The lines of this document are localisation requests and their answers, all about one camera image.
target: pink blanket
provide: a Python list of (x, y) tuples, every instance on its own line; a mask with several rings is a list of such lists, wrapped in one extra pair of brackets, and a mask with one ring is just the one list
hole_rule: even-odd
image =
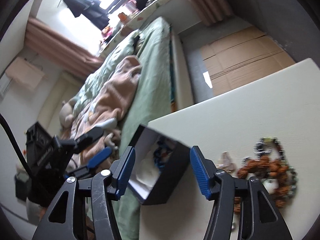
[[(96, 98), (80, 112), (71, 128), (71, 138), (78, 138), (95, 126), (105, 130), (99, 141), (80, 153), (76, 161), (80, 165), (87, 162), (98, 152), (105, 148), (105, 139), (113, 133), (112, 141), (120, 140), (120, 130), (117, 122), (122, 120), (133, 101), (137, 89), (141, 66), (135, 56), (125, 57), (116, 67), (115, 73), (103, 85)], [(118, 159), (114, 151), (102, 165), (101, 169), (110, 168), (112, 162)]]

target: floor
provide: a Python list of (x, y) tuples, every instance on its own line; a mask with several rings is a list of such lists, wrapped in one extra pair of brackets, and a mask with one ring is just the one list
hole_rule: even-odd
[(233, 16), (212, 27), (206, 27), (199, 23), (179, 34), (188, 64), (195, 104), (214, 97), (209, 75), (205, 79), (207, 69), (203, 63), (200, 48), (249, 26), (251, 24), (248, 22)]

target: hanging clothes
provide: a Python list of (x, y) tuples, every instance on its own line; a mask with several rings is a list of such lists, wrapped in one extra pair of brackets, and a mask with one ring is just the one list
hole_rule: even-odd
[(74, 17), (84, 15), (98, 29), (103, 30), (109, 24), (108, 12), (99, 5), (99, 0), (63, 0)]

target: tabletop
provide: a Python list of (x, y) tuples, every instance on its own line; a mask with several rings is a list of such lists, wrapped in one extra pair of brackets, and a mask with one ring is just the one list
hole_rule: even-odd
[[(189, 147), (198, 145), (214, 162), (227, 151), (238, 168), (242, 157), (254, 157), (260, 138), (277, 137), (299, 179), (296, 196), (281, 213), (293, 239), (301, 240), (320, 214), (319, 113), (320, 71), (306, 59), (148, 126)], [(212, 206), (189, 167), (166, 204), (141, 207), (139, 239), (203, 239)], [(230, 239), (237, 239), (237, 231)]]

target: cardboard box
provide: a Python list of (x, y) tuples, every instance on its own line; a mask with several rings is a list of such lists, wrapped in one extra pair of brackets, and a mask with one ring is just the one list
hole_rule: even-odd
[(214, 95), (246, 85), (295, 63), (254, 26), (203, 46), (201, 53)]
[[(150, 188), (137, 179), (137, 172), (141, 172), (141, 161), (152, 151), (152, 147), (160, 137), (172, 142), (172, 153), (164, 165), (159, 178), (153, 187)], [(128, 187), (142, 205), (166, 203), (189, 165), (190, 148), (143, 125), (138, 127), (129, 146), (134, 147), (136, 160)]]

